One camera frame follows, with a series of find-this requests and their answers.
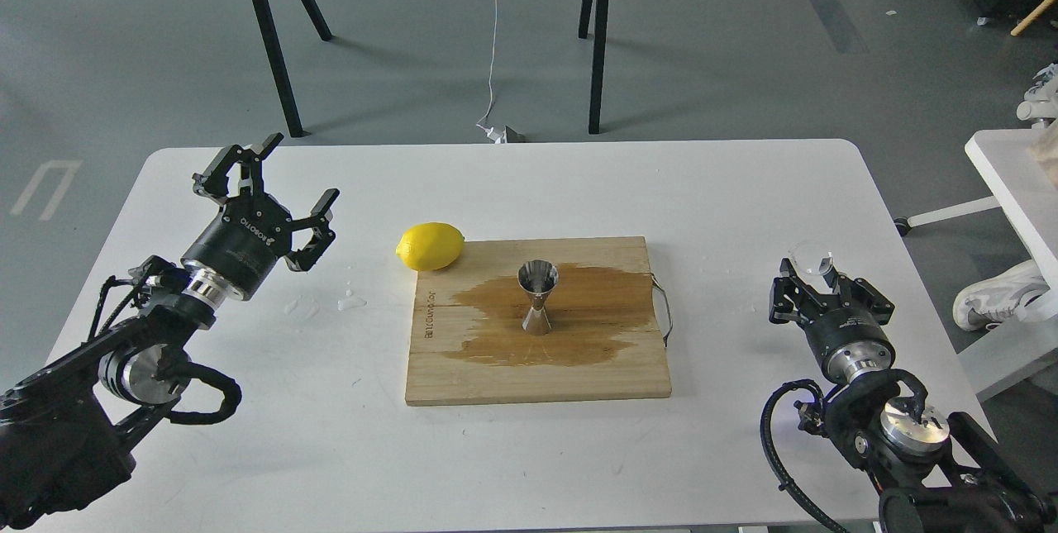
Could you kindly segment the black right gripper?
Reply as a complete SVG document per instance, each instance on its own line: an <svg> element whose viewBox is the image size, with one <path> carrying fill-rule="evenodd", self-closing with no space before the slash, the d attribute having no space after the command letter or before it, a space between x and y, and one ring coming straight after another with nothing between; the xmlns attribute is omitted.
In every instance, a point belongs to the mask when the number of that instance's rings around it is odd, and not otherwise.
<svg viewBox="0 0 1058 533"><path fill-rule="evenodd" d="M815 298L815 289L798 276L794 261L782 259L770 291L772 325L797 321L822 375L836 385L891 368L895 349L883 326L894 304L865 279L851 279L834 265L822 276L832 295Z"/></svg>

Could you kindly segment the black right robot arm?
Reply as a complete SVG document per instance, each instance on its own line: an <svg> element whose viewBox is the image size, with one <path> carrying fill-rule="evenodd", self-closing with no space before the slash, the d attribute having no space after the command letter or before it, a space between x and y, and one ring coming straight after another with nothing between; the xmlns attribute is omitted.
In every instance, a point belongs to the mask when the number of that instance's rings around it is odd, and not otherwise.
<svg viewBox="0 0 1058 533"><path fill-rule="evenodd" d="M770 321L792 321L806 336L813 359L832 384L811 379L782 383L760 416L760 442L786 492L815 521L834 532L842 526L820 509L783 466L772 413L782 396L797 401L798 428L828 439L852 468L861 470L878 494L884 532L1042 532L1056 521L1053 498L1029 483L998 449L995 439L966 412L942 415L928 402L918 378L895 366L884 335L894 304L864 279L851 279L823 259L816 291L783 258L770 292Z"/></svg>

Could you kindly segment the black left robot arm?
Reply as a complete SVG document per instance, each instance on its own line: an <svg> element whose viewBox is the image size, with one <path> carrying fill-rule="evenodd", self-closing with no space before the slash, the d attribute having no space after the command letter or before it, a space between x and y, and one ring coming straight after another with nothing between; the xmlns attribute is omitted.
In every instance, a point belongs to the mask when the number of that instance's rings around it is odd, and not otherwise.
<svg viewBox="0 0 1058 533"><path fill-rule="evenodd" d="M252 298L280 259L306 272L334 240L336 189L303 219L264 191L262 161L281 137L231 145L193 176L219 212L178 264L154 255L130 270L117 307L136 314L102 318L98 308L79 347L2 396L3 526L80 510L127 481L132 451L160 421L204 426L235 415L241 386L194 363L185 345L223 301Z"/></svg>

